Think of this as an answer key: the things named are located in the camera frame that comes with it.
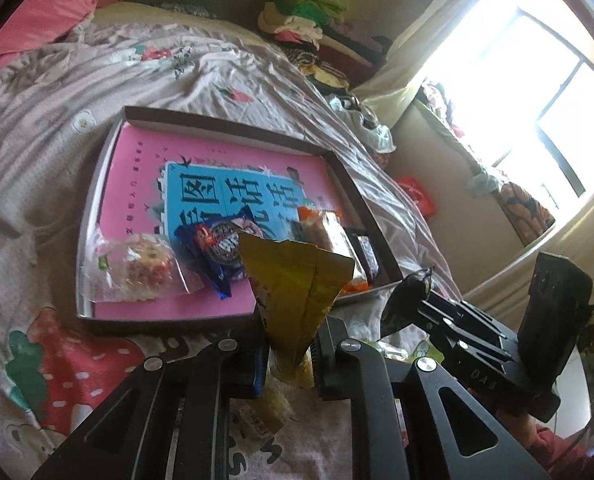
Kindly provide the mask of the cream curtain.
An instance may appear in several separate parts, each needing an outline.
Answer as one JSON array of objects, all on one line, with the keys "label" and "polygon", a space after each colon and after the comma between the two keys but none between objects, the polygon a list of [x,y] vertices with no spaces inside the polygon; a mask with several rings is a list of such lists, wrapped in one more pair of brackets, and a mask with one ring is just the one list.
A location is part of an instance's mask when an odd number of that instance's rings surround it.
[{"label": "cream curtain", "polygon": [[479,0],[431,0],[424,12],[393,41],[384,65],[353,93],[393,127],[414,100],[428,58]]}]

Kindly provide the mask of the pink folded quilt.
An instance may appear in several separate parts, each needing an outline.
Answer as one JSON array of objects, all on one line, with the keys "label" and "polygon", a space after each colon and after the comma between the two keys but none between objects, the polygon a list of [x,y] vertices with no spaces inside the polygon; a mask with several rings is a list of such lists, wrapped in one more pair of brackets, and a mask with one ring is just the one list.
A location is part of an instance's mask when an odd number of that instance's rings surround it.
[{"label": "pink folded quilt", "polygon": [[99,0],[24,0],[0,29],[0,68],[50,44],[89,16]]}]

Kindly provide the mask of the blue Oreo cookie packet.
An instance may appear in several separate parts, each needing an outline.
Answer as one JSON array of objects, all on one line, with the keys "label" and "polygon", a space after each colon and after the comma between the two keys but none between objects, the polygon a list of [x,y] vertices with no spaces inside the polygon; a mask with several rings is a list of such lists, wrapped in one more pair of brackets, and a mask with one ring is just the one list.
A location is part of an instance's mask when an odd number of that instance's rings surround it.
[{"label": "blue Oreo cookie packet", "polygon": [[221,299],[230,298],[231,283],[246,276],[239,253],[239,236],[242,233],[263,237],[259,226],[245,214],[210,218],[178,226],[173,232]]}]

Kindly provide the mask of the black chocolate snack packet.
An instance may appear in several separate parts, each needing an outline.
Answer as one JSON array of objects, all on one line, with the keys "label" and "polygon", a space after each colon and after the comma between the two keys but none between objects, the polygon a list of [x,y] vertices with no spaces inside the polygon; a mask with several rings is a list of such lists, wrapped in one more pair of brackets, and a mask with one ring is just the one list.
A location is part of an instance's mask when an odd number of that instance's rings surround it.
[{"label": "black chocolate snack packet", "polygon": [[369,234],[365,230],[355,228],[346,228],[345,232],[362,269],[367,274],[367,281],[370,284],[374,283],[379,273],[379,262]]}]

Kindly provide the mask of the pile of folded clothes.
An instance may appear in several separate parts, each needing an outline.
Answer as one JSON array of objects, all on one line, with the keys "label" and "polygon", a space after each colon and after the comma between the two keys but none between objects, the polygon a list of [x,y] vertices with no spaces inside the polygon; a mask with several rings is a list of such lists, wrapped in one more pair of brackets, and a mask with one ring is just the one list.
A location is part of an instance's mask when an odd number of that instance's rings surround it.
[{"label": "pile of folded clothes", "polygon": [[345,13],[338,0],[268,0],[257,26],[323,93],[340,93],[372,78],[393,44]]}]

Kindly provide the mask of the shallow brown cardboard box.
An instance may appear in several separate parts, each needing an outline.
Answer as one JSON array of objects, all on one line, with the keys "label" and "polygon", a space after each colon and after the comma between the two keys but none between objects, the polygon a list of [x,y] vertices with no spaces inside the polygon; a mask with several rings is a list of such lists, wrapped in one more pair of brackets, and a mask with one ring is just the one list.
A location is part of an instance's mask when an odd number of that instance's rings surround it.
[{"label": "shallow brown cardboard box", "polygon": [[125,107],[81,222],[79,318],[112,330],[244,318],[255,307],[239,256],[244,232],[351,262],[340,304],[402,278],[334,152],[225,119]]}]

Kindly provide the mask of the red plastic bag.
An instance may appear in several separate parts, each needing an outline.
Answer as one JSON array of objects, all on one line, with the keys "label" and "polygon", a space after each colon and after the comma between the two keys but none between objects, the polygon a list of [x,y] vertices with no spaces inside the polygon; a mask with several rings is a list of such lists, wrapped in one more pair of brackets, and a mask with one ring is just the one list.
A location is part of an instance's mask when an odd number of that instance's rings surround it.
[{"label": "red plastic bag", "polygon": [[413,177],[403,177],[396,180],[397,185],[407,194],[425,219],[436,213],[436,206],[423,185]]}]

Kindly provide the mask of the orange wafer biscuit packet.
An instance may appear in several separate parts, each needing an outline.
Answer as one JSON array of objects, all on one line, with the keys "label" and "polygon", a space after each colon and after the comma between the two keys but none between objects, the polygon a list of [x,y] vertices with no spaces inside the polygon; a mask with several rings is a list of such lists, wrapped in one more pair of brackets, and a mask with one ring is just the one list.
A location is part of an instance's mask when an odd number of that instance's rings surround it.
[{"label": "orange wafer biscuit packet", "polygon": [[314,244],[353,260],[355,270],[352,279],[341,289],[343,295],[365,292],[370,288],[367,272],[352,247],[350,238],[339,221],[336,211],[315,210],[306,206],[297,208],[298,220],[291,222],[291,232],[299,242]]}]

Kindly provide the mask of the small yellow green snack packet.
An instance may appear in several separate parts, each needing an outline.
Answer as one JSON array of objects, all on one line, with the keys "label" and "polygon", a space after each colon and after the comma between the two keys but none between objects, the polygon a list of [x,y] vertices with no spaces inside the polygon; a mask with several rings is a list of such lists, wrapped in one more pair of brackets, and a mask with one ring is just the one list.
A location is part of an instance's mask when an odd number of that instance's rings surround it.
[{"label": "small yellow green snack packet", "polygon": [[265,442],[275,437],[296,413],[279,382],[271,382],[253,400],[236,400],[232,405],[231,427],[244,439]]}]

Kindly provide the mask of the white plastic bag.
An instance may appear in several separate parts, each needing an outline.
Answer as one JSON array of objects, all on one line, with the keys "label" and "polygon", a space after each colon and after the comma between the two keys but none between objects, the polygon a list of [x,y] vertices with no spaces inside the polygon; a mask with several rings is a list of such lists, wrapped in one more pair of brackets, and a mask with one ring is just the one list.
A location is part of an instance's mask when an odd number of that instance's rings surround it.
[{"label": "white plastic bag", "polygon": [[331,94],[326,101],[331,110],[372,152],[391,154],[396,151],[390,129],[382,124],[373,110],[365,106],[356,96]]}]

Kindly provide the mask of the clear packet pink candy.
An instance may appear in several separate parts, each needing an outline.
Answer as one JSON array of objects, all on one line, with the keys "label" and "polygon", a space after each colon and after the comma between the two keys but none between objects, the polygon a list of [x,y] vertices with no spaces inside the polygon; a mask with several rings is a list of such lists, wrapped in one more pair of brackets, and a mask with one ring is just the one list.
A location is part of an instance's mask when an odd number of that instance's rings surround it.
[{"label": "clear packet pink candy", "polygon": [[109,240],[96,229],[84,245],[79,294],[93,304],[168,299],[203,287],[201,277],[183,266],[168,238],[159,234]]}]

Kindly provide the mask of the clothes on window sill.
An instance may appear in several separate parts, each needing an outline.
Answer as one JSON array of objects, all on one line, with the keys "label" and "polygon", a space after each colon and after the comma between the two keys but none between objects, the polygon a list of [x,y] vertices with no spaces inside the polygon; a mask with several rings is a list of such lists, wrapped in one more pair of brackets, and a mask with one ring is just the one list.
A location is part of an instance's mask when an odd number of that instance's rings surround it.
[{"label": "clothes on window sill", "polygon": [[481,165],[464,145],[461,130],[452,124],[452,102],[442,84],[425,79],[415,97],[415,106],[468,168],[466,192],[472,198],[491,195],[513,226],[521,243],[528,246],[555,224],[555,217],[536,197],[508,177],[498,176]]}]

